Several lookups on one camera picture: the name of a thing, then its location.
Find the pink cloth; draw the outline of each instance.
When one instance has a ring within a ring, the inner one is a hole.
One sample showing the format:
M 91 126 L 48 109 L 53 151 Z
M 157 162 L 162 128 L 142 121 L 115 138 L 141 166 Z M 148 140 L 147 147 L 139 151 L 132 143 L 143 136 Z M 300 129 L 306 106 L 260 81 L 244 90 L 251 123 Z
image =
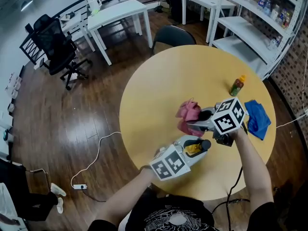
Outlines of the pink cloth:
M 181 104 L 178 112 L 175 117 L 182 118 L 178 123 L 178 129 L 188 135 L 194 135 L 198 137 L 202 137 L 204 132 L 193 130 L 188 127 L 186 121 L 195 121 L 198 120 L 199 114 L 201 112 L 201 107 L 197 102 L 193 102 L 193 99 L 189 99 Z

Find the black and white square marker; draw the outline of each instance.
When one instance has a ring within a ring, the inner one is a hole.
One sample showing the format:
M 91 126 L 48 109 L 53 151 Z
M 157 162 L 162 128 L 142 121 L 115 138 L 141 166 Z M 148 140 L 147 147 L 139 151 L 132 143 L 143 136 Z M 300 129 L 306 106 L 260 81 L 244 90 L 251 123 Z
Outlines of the black and white square marker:
M 172 176 L 163 161 L 158 161 L 157 163 L 152 164 L 152 167 L 161 179 Z
M 221 132 L 226 132 L 236 127 L 229 114 L 215 119 L 214 122 Z
M 169 156 L 165 158 L 165 161 L 168 163 L 172 171 L 176 174 L 184 167 L 185 163 L 179 156 L 179 154 L 174 151 Z
M 231 107 L 231 104 L 233 103 L 234 99 L 222 102 L 219 109 L 216 112 L 221 112 L 229 109 Z
M 233 109 L 232 109 L 232 112 L 237 120 L 237 122 L 240 124 L 241 121 L 242 121 L 242 118 L 244 116 L 244 110 L 242 109 L 240 103 L 238 101 L 236 101 Z

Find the person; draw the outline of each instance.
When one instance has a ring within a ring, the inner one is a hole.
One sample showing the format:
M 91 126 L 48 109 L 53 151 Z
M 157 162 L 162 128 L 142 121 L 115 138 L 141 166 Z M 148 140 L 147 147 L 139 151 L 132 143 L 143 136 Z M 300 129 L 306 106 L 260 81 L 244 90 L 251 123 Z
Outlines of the person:
M 243 129 L 232 132 L 231 136 L 241 157 L 250 197 L 251 216 L 247 230 L 280 230 L 275 216 L 270 175 L 264 162 Z M 130 211 L 125 227 L 127 231 L 217 231 L 211 213 L 201 201 L 183 196 L 156 198 L 153 194 L 143 194 L 154 178 L 151 169 L 143 168 L 137 177 L 103 204 L 88 231 L 116 231 Z
M 57 210 L 63 213 L 63 199 L 56 195 L 66 196 L 64 190 L 52 183 L 47 195 L 11 191 L 5 183 L 0 183 L 0 221 L 8 225 L 20 225 L 17 217 L 30 221 L 45 221 L 50 210 L 57 205 Z

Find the round yellow table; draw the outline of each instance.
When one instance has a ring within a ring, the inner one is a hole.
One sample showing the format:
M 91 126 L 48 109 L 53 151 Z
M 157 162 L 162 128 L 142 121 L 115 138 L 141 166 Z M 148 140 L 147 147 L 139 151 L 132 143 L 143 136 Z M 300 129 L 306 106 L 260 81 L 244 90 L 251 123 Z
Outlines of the round yellow table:
M 152 161 L 158 148 L 167 146 L 184 135 L 177 129 L 175 114 L 186 100 L 194 98 L 201 108 L 230 98 L 230 86 L 246 75 L 244 87 L 237 97 L 242 105 L 255 99 L 261 103 L 272 124 L 264 141 L 248 136 L 267 162 L 275 142 L 276 118 L 270 95 L 260 78 L 244 62 L 222 50 L 189 45 L 162 51 L 143 63 L 130 78 L 122 96 L 120 128 L 126 150 L 137 166 Z M 212 200 L 226 197 L 235 184 L 241 160 L 235 143 L 232 147 L 217 144 L 212 132 L 203 139 L 211 141 L 207 155 L 180 177 L 157 180 L 155 185 L 166 192 Z M 233 190 L 245 187 L 242 176 Z

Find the bottle with orange cap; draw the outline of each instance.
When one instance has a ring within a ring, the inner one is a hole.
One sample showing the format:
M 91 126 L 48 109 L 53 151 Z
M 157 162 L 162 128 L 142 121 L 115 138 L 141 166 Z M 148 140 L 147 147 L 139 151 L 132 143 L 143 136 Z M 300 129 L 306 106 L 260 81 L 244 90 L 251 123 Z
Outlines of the bottle with orange cap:
M 245 79 L 246 79 L 246 75 L 242 75 L 239 79 L 235 80 L 234 84 L 232 85 L 229 91 L 229 94 L 232 97 L 235 97 L 239 93 L 239 91 L 242 89 L 242 87 L 244 86 Z

